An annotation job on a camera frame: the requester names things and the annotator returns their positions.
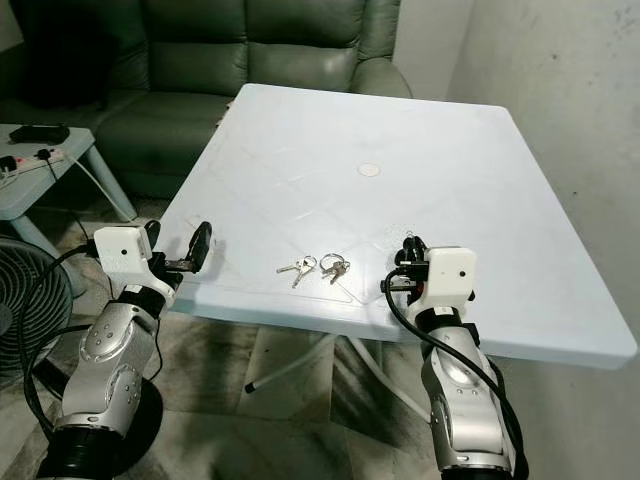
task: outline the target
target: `sofa armrest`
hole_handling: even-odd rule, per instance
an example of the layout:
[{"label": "sofa armrest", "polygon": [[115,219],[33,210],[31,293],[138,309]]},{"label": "sofa armrest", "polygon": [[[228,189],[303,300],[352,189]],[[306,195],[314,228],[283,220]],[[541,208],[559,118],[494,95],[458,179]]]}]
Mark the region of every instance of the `sofa armrest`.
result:
[{"label": "sofa armrest", "polygon": [[20,82],[26,65],[27,52],[24,43],[0,52],[0,100],[15,97],[20,92]]},{"label": "sofa armrest", "polygon": [[386,58],[361,62],[351,80],[351,92],[381,97],[413,97],[400,71]]}]

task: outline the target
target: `fan grille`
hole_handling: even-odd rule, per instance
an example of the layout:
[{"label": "fan grille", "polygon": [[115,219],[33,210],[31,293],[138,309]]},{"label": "fan grille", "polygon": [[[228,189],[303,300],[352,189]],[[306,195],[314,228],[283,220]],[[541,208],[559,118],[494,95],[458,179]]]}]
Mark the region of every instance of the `fan grille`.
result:
[{"label": "fan grille", "polygon": [[[41,272],[53,262],[44,250],[11,238],[0,238],[0,388],[22,376],[17,319],[24,297]],[[47,276],[30,299],[24,320],[27,355],[49,332],[68,325],[73,308],[69,278],[62,267]],[[45,348],[44,358],[55,341]]]}]

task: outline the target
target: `table top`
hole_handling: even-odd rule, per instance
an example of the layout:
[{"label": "table top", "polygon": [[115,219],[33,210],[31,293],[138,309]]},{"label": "table top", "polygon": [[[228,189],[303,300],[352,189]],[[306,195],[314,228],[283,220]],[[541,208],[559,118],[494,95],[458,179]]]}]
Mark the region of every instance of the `table top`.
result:
[{"label": "table top", "polygon": [[[478,255],[466,321],[489,354],[617,368],[636,342],[560,203],[501,107],[246,85],[162,217],[156,249],[215,249],[177,310],[413,341],[379,283],[407,231]],[[339,253],[295,290],[296,258]]]},{"label": "table top", "polygon": [[[41,148],[59,148],[73,158],[79,159],[95,142],[91,130],[70,128],[69,137],[59,145],[13,143],[9,133],[17,128],[20,128],[20,125],[0,124],[0,157],[5,155],[28,157],[35,155]],[[68,159],[51,164],[58,178],[64,175],[72,165],[73,162]],[[54,179],[47,166],[21,173],[10,185],[0,188],[0,220],[13,220],[22,215],[53,184]]]}]

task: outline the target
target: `wall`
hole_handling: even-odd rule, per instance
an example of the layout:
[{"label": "wall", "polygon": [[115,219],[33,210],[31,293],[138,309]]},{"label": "wall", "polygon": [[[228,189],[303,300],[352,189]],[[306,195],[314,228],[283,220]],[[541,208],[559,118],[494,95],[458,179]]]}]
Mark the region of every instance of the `wall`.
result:
[{"label": "wall", "polygon": [[402,0],[394,63],[416,98],[444,100],[473,0]]},{"label": "wall", "polygon": [[[510,110],[640,339],[640,0],[477,0],[448,97]],[[638,359],[503,364],[533,479],[638,477]]]},{"label": "wall", "polygon": [[9,6],[9,0],[0,0],[0,52],[20,42],[22,34]]}]

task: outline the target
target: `table leg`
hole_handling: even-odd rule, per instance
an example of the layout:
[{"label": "table leg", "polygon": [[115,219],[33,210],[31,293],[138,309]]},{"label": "table leg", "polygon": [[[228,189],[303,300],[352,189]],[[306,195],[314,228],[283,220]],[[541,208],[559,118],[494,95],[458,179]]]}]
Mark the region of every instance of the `table leg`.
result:
[{"label": "table leg", "polygon": [[[60,252],[58,252],[56,247],[53,246],[53,244],[47,239],[47,237],[45,237],[42,232],[38,230],[38,227],[36,227],[26,215],[21,215],[18,218],[14,218],[10,221],[10,223],[24,241],[42,248],[45,252],[49,253],[54,258],[58,258],[60,256]],[[73,296],[79,297],[84,292],[86,292],[87,285],[84,281],[84,278],[82,278],[82,276],[69,265],[69,262],[63,263],[62,267],[67,272],[67,275],[69,275]]]},{"label": "table leg", "polygon": [[98,177],[98,180],[104,189],[122,210],[122,212],[120,212],[116,209],[118,217],[123,221],[130,221],[136,218],[138,216],[136,209],[127,198],[127,195],[124,193],[124,190],[122,190],[122,187],[120,187],[120,184],[113,176],[113,173],[111,173],[111,170],[109,170],[109,167],[95,145],[92,145],[85,155],[89,161],[89,165],[91,165],[91,169],[96,174],[96,177]]}]

